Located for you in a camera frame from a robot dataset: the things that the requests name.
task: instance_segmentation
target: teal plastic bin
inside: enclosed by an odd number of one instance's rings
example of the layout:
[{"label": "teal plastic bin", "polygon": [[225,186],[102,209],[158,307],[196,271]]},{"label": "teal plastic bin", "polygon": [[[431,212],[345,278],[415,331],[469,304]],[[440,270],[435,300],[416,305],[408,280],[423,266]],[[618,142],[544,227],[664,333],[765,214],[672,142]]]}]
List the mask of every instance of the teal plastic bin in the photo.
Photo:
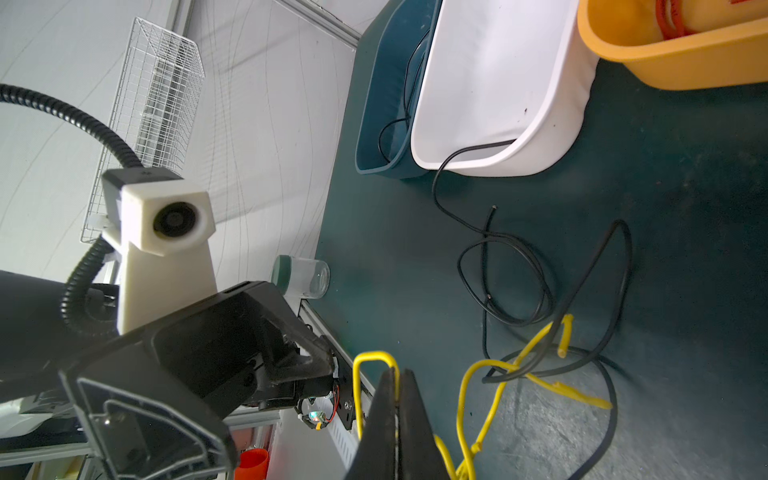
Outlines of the teal plastic bin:
[{"label": "teal plastic bin", "polygon": [[[355,167],[363,175],[418,177],[427,170],[419,167],[411,155],[411,126],[440,0],[391,0],[392,3],[399,5],[394,10],[385,7],[380,14],[389,15],[389,20],[380,31],[376,59],[367,78],[368,94],[357,138]],[[363,39],[369,32],[378,34],[369,28]]]}]

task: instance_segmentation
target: orange basket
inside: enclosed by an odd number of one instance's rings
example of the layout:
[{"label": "orange basket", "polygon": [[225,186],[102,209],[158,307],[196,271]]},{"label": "orange basket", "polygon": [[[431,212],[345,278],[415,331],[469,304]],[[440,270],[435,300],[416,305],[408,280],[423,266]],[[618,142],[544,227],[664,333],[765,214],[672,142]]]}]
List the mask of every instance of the orange basket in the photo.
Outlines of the orange basket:
[{"label": "orange basket", "polygon": [[768,81],[768,0],[683,0],[686,27],[700,33],[666,41],[655,5],[581,0],[581,38],[594,53],[664,90]]}]

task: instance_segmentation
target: clear plastic cup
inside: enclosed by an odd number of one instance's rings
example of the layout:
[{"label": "clear plastic cup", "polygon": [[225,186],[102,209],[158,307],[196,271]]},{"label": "clear plastic cup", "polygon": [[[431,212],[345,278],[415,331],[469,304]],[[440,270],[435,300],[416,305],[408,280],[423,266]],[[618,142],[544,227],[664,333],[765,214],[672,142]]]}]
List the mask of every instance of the clear plastic cup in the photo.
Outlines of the clear plastic cup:
[{"label": "clear plastic cup", "polygon": [[320,298],[330,280],[331,270],[322,260],[278,255],[272,267],[272,283],[284,296]]}]

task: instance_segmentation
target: orange cylinder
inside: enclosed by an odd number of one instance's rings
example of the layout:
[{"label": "orange cylinder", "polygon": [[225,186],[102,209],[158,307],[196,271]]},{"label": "orange cylinder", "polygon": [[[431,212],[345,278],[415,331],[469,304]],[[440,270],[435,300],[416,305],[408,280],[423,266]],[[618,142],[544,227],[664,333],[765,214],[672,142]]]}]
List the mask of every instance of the orange cylinder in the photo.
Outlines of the orange cylinder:
[{"label": "orange cylinder", "polygon": [[266,480],[270,453],[264,449],[247,450],[240,454],[240,466],[235,468],[235,480]]}]

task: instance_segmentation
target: white plastic bin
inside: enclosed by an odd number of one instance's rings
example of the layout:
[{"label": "white plastic bin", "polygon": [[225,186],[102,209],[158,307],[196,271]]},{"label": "white plastic bin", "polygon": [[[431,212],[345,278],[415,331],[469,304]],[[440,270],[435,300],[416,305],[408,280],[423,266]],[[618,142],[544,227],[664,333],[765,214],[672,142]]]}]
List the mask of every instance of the white plastic bin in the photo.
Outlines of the white plastic bin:
[{"label": "white plastic bin", "polygon": [[578,0],[443,0],[411,136],[416,163],[516,177],[558,161],[576,139],[598,57],[576,28]]}]

